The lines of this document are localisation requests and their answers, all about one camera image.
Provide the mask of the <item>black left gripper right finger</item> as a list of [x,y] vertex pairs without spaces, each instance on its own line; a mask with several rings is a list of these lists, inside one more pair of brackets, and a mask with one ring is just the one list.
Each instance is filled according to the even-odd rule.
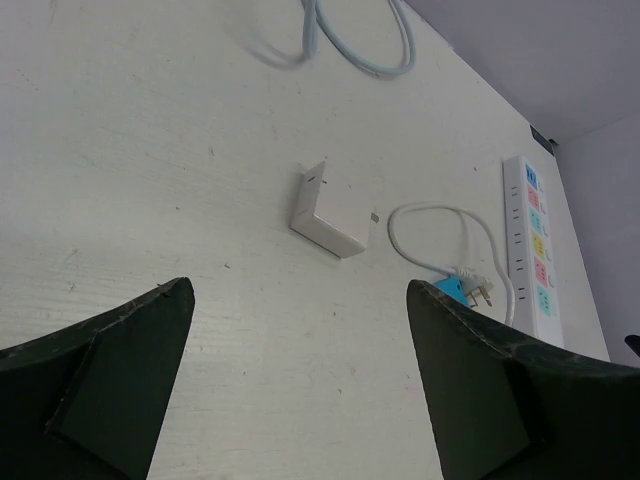
[[486,317],[414,280],[407,312],[447,479],[635,479],[639,372]]

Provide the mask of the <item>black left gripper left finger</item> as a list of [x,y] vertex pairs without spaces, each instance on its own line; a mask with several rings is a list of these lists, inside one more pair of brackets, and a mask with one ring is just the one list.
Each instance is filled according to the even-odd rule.
[[146,478],[194,308],[179,277],[2,350],[2,478]]

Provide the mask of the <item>white multicolour power strip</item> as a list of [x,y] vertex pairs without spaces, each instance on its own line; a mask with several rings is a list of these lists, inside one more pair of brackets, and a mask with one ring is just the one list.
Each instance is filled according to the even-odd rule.
[[564,346],[542,176],[523,156],[503,162],[508,275],[514,287],[513,327]]

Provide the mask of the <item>white square charger plug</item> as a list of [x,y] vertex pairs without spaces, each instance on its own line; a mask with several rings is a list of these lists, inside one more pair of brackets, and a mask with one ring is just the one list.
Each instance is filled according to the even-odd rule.
[[374,202],[365,184],[322,161],[302,174],[289,227],[340,259],[369,243]]

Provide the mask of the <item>black corner label right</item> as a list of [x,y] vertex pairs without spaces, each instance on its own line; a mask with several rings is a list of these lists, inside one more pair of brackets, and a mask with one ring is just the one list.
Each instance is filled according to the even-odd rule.
[[542,135],[533,125],[530,126],[530,131],[533,139],[543,147],[550,155],[555,155],[555,147],[557,143],[552,139],[547,139]]

